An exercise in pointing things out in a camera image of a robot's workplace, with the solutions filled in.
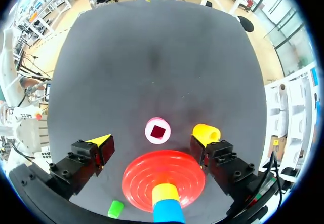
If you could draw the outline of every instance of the red light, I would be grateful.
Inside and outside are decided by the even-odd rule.
[[[41,115],[40,113],[38,113],[38,114],[36,114],[36,118],[37,118],[38,120],[41,120],[41,119],[42,119],[42,115]]]

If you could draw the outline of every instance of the white shelf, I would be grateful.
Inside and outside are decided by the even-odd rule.
[[[277,117],[273,116],[274,108],[278,107],[279,112],[284,109],[284,106],[282,106],[284,105],[284,103],[282,103],[282,99],[284,98],[283,94],[281,93],[280,100],[278,97],[280,85],[284,84],[286,86],[285,91],[287,95],[287,109],[284,109],[288,118],[287,140],[279,167],[279,173],[284,180],[290,182],[297,182],[298,176],[304,172],[311,151],[316,123],[314,95],[317,90],[314,88],[311,76],[311,69],[314,67],[315,63],[312,63],[282,80],[275,81],[265,86],[268,122],[259,170],[264,171],[265,169],[262,168],[262,166],[269,161],[268,153],[272,135],[278,136],[278,132],[275,131],[273,120],[271,119]],[[304,155],[301,160],[299,157],[302,149],[304,149]],[[297,177],[282,174],[282,171],[287,167],[300,170]]]

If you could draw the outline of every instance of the wooden floor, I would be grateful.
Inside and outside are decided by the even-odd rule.
[[[187,2],[193,2],[200,4],[201,0],[181,0]],[[220,7],[214,2],[214,0],[209,0],[213,3],[213,8],[220,9]],[[220,4],[226,11],[229,11],[233,5],[233,0],[218,0]],[[60,50],[63,46],[65,38],[72,27],[73,23],[77,19],[79,13],[91,9],[88,0],[72,0],[72,8],[66,11],[58,21],[53,25],[55,33],[48,36],[46,39],[40,40],[35,43],[30,49],[26,50],[27,54],[32,54],[38,58],[35,60],[34,65],[31,62],[25,61],[25,65],[28,68],[32,68],[37,71],[37,66],[48,75],[52,76],[55,69],[55,65],[60,53]],[[273,80],[281,79],[284,77],[282,68],[274,50],[272,43],[268,38],[264,38],[266,35],[265,29],[262,27],[262,24],[252,12],[246,12],[241,8],[238,8],[235,11],[235,14],[238,16],[244,16],[248,18],[254,25],[254,31],[247,33],[251,41],[251,44],[255,50],[257,58],[260,63],[260,68],[262,71],[264,84],[269,84]]]

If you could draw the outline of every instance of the black bracket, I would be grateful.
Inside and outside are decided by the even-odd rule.
[[[190,141],[191,154],[205,175],[210,174],[223,192],[234,202],[247,198],[259,178],[253,174],[254,164],[246,163],[233,152],[233,145],[222,140],[204,147],[194,136]]]

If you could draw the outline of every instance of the dark red square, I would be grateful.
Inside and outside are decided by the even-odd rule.
[[[164,133],[165,133],[166,129],[161,128],[157,125],[154,126],[151,136],[157,139],[162,139]]]

